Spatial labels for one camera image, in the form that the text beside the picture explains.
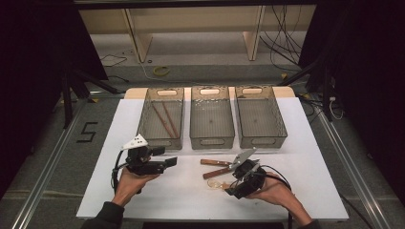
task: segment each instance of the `bin handle cutout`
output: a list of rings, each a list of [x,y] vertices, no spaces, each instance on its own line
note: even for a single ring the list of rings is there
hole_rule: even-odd
[[[160,95],[160,96],[177,95],[177,91],[174,91],[174,90],[161,90],[161,91],[158,91],[158,95]]]
[[[148,142],[150,146],[164,146],[164,147],[169,147],[172,145],[172,142],[170,141],[149,141]]]
[[[200,141],[202,145],[224,145],[225,140],[223,139],[204,139]]]
[[[219,94],[219,89],[201,89],[200,94]]]
[[[251,140],[252,145],[274,145],[276,142],[277,141],[274,138],[265,138],[265,139],[255,138]]]
[[[243,94],[260,94],[263,91],[261,88],[250,88],[250,89],[243,89],[242,93]]]

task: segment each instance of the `transparent plastic bin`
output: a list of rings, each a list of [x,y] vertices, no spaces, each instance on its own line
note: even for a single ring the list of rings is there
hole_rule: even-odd
[[[190,139],[194,150],[231,149],[235,138],[227,87],[192,87]]]
[[[236,87],[235,96],[240,147],[281,148],[288,134],[273,88]]]
[[[150,88],[143,103],[138,134],[148,141],[149,146],[180,150],[183,113],[183,88]]]

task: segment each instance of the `wire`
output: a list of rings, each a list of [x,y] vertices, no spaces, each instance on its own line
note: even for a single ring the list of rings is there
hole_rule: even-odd
[[[117,191],[117,187],[118,187],[118,171],[124,165],[124,164],[121,164],[118,166],[119,160],[121,159],[121,155],[123,152],[124,151],[120,151],[118,153],[117,160],[116,160],[116,166],[114,167],[113,172],[111,173],[111,186],[114,189],[114,193]]]
[[[313,108],[312,104],[306,103],[306,102],[303,102],[303,104],[308,104],[311,107],[310,114],[305,114],[305,116],[309,117],[309,116],[312,116],[313,114],[315,114],[315,109]]]
[[[288,51],[289,51],[291,57],[294,59],[294,57],[293,57],[293,55],[292,55],[292,53],[291,53],[291,50],[290,50],[289,46],[292,47],[292,49],[294,50],[295,54],[296,54],[296,55],[298,56],[298,58],[299,58],[300,55],[299,55],[298,52],[295,50],[294,44],[295,44],[295,46],[297,46],[297,47],[300,48],[300,49],[302,49],[302,47],[301,47],[300,45],[298,45],[297,42],[296,42],[296,41],[291,37],[291,35],[287,32],[287,23],[286,23],[287,6],[284,5],[283,8],[282,8],[283,22],[281,22],[281,21],[280,21],[280,18],[277,16],[277,12],[275,11],[274,6],[271,6],[271,8],[272,8],[272,10],[273,10],[273,13],[274,13],[274,15],[275,15],[275,17],[276,17],[276,19],[277,19],[277,22],[278,22],[278,25],[279,25],[279,28],[280,28],[280,29],[279,29],[279,33],[281,33],[281,31],[282,31],[282,32],[284,33],[284,35],[285,35],[285,39],[286,39],[286,40],[285,40],[285,44],[287,44],[287,46],[288,46]],[[298,22],[299,22],[299,19],[300,19],[300,16],[298,17],[298,20],[297,20],[297,22],[296,22],[296,24],[295,24],[295,26],[294,26],[294,31],[295,31],[296,25],[297,25]]]
[[[332,107],[331,107],[331,104],[332,104],[332,103],[333,103],[333,101],[330,102],[330,113],[331,113],[331,114],[333,115],[333,117],[336,118],[337,120],[342,119],[342,118],[343,118],[343,114],[345,113],[345,111],[342,111],[342,114],[340,114],[340,117],[336,116],[336,115],[334,114],[334,111],[333,111]]]
[[[237,179],[237,180],[235,180],[235,181],[233,181],[230,185],[229,185],[229,188],[234,188],[234,187],[236,187],[236,186],[238,186],[238,183],[239,183],[239,180]]]
[[[277,52],[277,54],[283,56],[286,60],[288,60],[288,61],[291,62],[292,64],[298,66],[298,64],[297,64],[294,60],[290,59],[289,57],[287,57],[286,55],[282,54],[282,53],[279,52],[278,50],[275,50],[274,48],[270,47],[270,45],[268,45],[268,43],[263,39],[262,36],[260,36],[260,39],[266,44],[266,46],[267,46],[269,49],[271,49],[271,50],[274,51],[274,52]]]
[[[119,77],[119,76],[117,76],[117,75],[109,75],[108,76],[109,78],[120,78],[120,79],[122,79],[123,81],[125,81],[126,83],[129,83],[129,80],[128,79],[124,79],[124,78],[122,78],[122,77]]]
[[[309,125],[313,122],[313,120],[315,120],[315,118],[322,113],[322,109],[318,112],[318,114],[316,114],[316,116],[309,122]]]
[[[300,10],[298,12],[297,22],[294,25],[294,30],[292,30],[291,35],[295,32],[295,29],[297,29],[297,25],[298,25],[298,22],[300,21],[300,17],[301,17],[301,9],[302,8],[303,8],[303,5],[300,5]]]
[[[274,41],[273,39],[271,39],[271,37],[267,34],[266,31],[265,31],[265,35],[266,35],[267,39],[269,39],[272,43],[274,43],[274,45],[276,45],[278,48],[283,49],[283,50],[288,51],[288,52],[290,51],[290,50],[288,50],[287,48],[285,48],[284,46],[281,46],[281,45],[277,44],[276,41]]]
[[[152,78],[152,77],[148,76],[148,74],[146,73],[145,67],[143,67],[142,63],[139,63],[139,64],[143,69],[145,77],[148,79],[151,79],[151,80],[156,80],[156,81],[165,82],[165,83],[191,83],[191,84],[196,84],[196,85],[201,85],[201,86],[218,86],[218,84],[208,84],[208,83],[202,84],[202,83],[193,82],[193,81],[177,81],[177,80],[164,80],[164,79]]]
[[[262,166],[260,166],[260,167],[265,167],[265,168],[272,169],[274,172],[276,172],[280,177],[282,177],[282,178],[284,179],[282,182],[283,182],[283,183],[286,183],[286,184],[287,184],[287,187],[289,188],[289,190],[291,190],[291,186],[289,185],[288,180],[287,180],[280,172],[278,172],[276,169],[274,169],[273,167],[268,166],[268,165],[262,165]]]
[[[103,65],[104,67],[114,67],[115,65],[120,64],[120,63],[122,63],[122,62],[124,62],[124,61],[127,60],[127,57],[125,57],[125,56],[117,56],[117,55],[112,55],[112,54],[107,54],[107,55],[105,55],[104,57],[100,58],[100,60],[102,61],[103,59],[105,59],[105,58],[108,57],[108,56],[113,56],[113,57],[115,57],[115,58],[117,58],[117,59],[122,59],[122,60],[119,61],[119,62],[117,62],[117,63],[115,63],[115,64],[113,64],[113,65]]]
[[[338,192],[338,194],[339,194],[339,197],[341,197],[343,200],[345,200],[345,202],[350,205],[350,207],[354,210],[354,212],[357,213],[357,215],[358,215],[359,217],[361,217],[361,219],[363,219],[363,221],[367,224],[367,226],[368,226],[370,229],[373,229],[372,225],[371,225],[371,224],[367,221],[367,219],[360,213],[360,211],[358,211],[358,209],[355,208],[354,205],[352,205],[352,203],[351,203],[350,201],[348,201],[341,193]]]

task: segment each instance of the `gray floor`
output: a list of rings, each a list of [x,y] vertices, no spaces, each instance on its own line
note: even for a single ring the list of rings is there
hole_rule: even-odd
[[[299,43],[302,43],[305,38],[304,32],[296,32],[294,35]],[[129,37],[95,35],[93,39],[100,57],[107,54],[126,57],[126,61],[119,65],[105,67],[108,75],[116,75],[129,80],[127,83],[116,77],[110,78],[108,83],[122,90],[133,87],[180,87],[208,83],[228,86],[276,84],[282,80],[282,73],[288,73],[288,75],[294,73],[294,71],[287,72],[274,68],[269,59],[269,50],[263,42],[260,43],[256,61],[248,61],[244,40],[239,32],[156,34],[147,56],[147,60],[150,60],[151,63],[145,62],[143,65],[148,77],[145,76],[142,66],[135,61]],[[274,57],[274,63],[285,68],[296,69],[281,56]],[[103,64],[112,65],[119,60],[122,58],[105,58]],[[165,77],[153,76],[153,68],[163,65],[169,67],[170,73]],[[305,80],[306,78],[303,78],[299,82],[294,82],[291,88],[297,94],[305,93]],[[83,223],[82,219],[75,217],[75,213],[95,168],[120,99],[120,96],[105,94],[103,90],[94,85],[89,84],[88,86],[93,92],[102,92],[102,94],[93,94],[92,98],[97,98],[96,102],[89,101],[84,106],[51,180],[32,215],[28,228],[79,228]],[[307,104],[303,104],[303,108],[307,114],[312,111]],[[320,115],[317,113],[309,115],[308,120],[336,188],[369,222],[372,222],[320,121]],[[27,157],[10,189],[0,201],[0,228],[12,228],[15,217],[40,177],[53,147],[62,135],[63,121],[63,104],[58,103],[34,145],[34,154]],[[89,138],[88,135],[81,134],[86,122],[97,123],[89,125],[87,129],[96,134],[92,142],[79,143],[78,140]],[[351,122],[345,117],[340,120],[334,118],[333,125],[342,137],[356,167],[361,171],[361,175],[372,190],[391,228],[405,228],[404,206],[397,199],[373,161],[367,157],[367,150]],[[350,215],[349,220],[322,222],[323,227],[368,228],[347,203],[345,206]],[[125,221],[122,225],[122,228],[141,227],[142,222],[133,221]]]

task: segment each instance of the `black cable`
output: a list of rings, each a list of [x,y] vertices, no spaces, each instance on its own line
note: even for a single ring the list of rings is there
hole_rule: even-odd
[[[121,60],[121,61],[115,63],[114,65],[104,65],[104,67],[114,67],[115,65],[120,64],[120,63],[122,63],[122,62],[124,62],[124,61],[127,60],[127,57],[124,57],[124,56],[117,56],[117,55],[112,55],[112,54],[107,54],[107,55],[105,55],[104,57],[100,58],[100,60],[105,59],[107,56],[113,56],[113,57],[115,57],[115,58],[117,58],[117,59],[123,59],[123,60]]]
[[[259,176],[259,177],[266,177],[266,178],[273,178],[273,179],[277,179],[278,181],[280,181],[280,182],[282,182],[284,185],[286,185],[286,187],[288,187],[289,188],[289,190],[291,190],[291,187],[289,186],[289,184],[285,181],[285,180],[283,180],[283,179],[281,179],[281,178],[279,178],[279,177],[276,177],[276,176],[272,176],[272,175],[268,175],[268,174],[260,174],[260,173],[253,173],[252,175],[254,175],[254,176]]]
[[[283,56],[286,60],[288,60],[288,61],[291,62],[292,64],[298,66],[298,64],[297,64],[294,60],[291,60],[289,57],[287,57],[286,55],[282,54],[282,53],[279,52],[278,50],[276,50],[276,49],[270,47],[270,45],[268,45],[268,43],[263,39],[262,36],[259,36],[259,37],[260,37],[260,39],[265,43],[265,45],[266,45],[271,51],[277,52],[277,54]]]
[[[303,105],[304,104],[308,104],[311,107],[311,112],[309,114],[305,114],[305,116],[309,117],[309,116],[312,116],[313,114],[315,114],[315,109],[313,108],[312,104],[303,102]]]
[[[265,35],[266,35],[266,37],[271,41],[271,43],[275,43],[275,45],[276,45],[278,48],[283,49],[283,50],[285,50],[285,51],[289,51],[288,49],[286,49],[285,47],[283,47],[283,46],[277,44],[273,39],[271,39],[271,37],[267,34],[266,31],[265,31]]]
[[[111,77],[111,78],[113,78],[113,77],[119,78],[119,79],[122,79],[123,81],[125,81],[126,83],[129,83],[129,80],[128,80],[128,79],[124,79],[124,78],[122,78],[122,77],[119,77],[118,75],[109,75],[108,77],[109,77],[109,78],[110,78],[110,77]]]
[[[354,210],[354,212],[357,213],[357,215],[358,215],[359,217],[361,217],[361,219],[363,219],[363,221],[367,224],[367,226],[368,226],[370,229],[373,229],[373,226],[372,226],[372,225],[367,221],[367,219],[360,213],[360,211],[358,211],[358,209],[355,208],[354,205],[352,205],[351,202],[348,201],[341,193],[338,192],[338,194],[339,194],[339,197],[341,197],[343,200],[345,200],[345,202],[350,205],[350,207]]]
[[[233,182],[229,185],[229,187],[232,188],[232,185],[234,185],[234,184],[235,184],[234,187],[235,187],[235,186],[238,186],[238,183],[239,183],[239,180],[237,179],[237,180],[233,181]]]
[[[302,9],[302,8],[303,8],[303,5],[300,5],[300,10],[298,11],[297,22],[296,22],[295,25],[294,25],[294,29],[292,30],[291,35],[292,35],[293,33],[295,33],[295,30],[297,29],[297,25],[298,25],[298,22],[300,21],[300,17],[301,17],[301,9]]]
[[[287,32],[287,23],[286,23],[287,7],[286,7],[286,5],[284,5],[283,8],[282,8],[282,11],[283,11],[283,13],[284,13],[284,15],[283,15],[283,23],[280,22],[280,19],[279,19],[279,17],[277,16],[277,13],[276,13],[276,11],[275,11],[275,9],[274,9],[274,6],[272,6],[272,10],[273,10],[274,15],[275,15],[275,17],[276,17],[276,19],[277,19],[277,22],[278,22],[278,24],[279,24],[279,28],[280,28],[279,32],[283,31],[283,33],[285,34],[285,38],[286,38],[286,41],[285,41],[285,42],[287,42],[287,45],[288,45],[288,43],[289,43],[289,44],[291,45],[292,49],[294,50],[295,54],[296,54],[298,57],[300,57],[300,55],[298,54],[298,51],[295,50],[294,45],[290,42],[290,40],[291,40],[298,48],[302,49],[302,47],[301,47],[300,45],[298,45],[297,42],[294,40],[294,38],[292,38],[291,35]],[[294,31],[295,31],[296,25],[298,24],[298,21],[299,21],[299,17],[298,17],[297,22],[295,23]]]
[[[315,118],[322,113],[322,110],[318,112],[318,114],[316,114],[316,116],[310,121],[309,125],[313,122],[313,120],[315,120]]]
[[[322,103],[321,100],[307,99],[307,98],[303,97],[300,94],[296,94],[295,96],[298,97],[300,100],[307,101],[307,102],[310,102],[310,103]]]
[[[282,177],[284,179],[284,182],[287,184],[287,187],[289,188],[289,190],[291,190],[291,186],[289,185],[288,180],[280,172],[278,172],[276,169],[274,169],[273,167],[268,166],[268,165],[261,165],[260,167],[265,167],[265,168],[272,169],[274,172],[276,172],[280,177]]]
[[[281,33],[281,29],[278,30],[278,33],[277,33],[277,35],[276,35],[276,38],[274,39],[275,42],[273,42],[271,48],[269,47],[269,48],[270,48],[270,61],[271,61],[271,63],[272,63],[276,68],[279,68],[279,69],[281,69],[281,68],[278,67],[278,66],[274,63],[274,61],[273,61],[273,59],[272,59],[271,52],[272,52],[272,51],[275,51],[275,52],[276,52],[276,50],[274,49],[274,44],[277,42],[278,37],[280,37],[280,33]]]
[[[121,159],[121,155],[124,151],[120,151],[118,156],[117,156],[117,161],[116,161],[116,166],[113,169],[113,172],[111,173],[111,185],[113,186],[114,189],[114,193],[117,191],[117,187],[118,187],[118,171],[120,169],[121,166],[118,166],[119,164],[119,160]]]

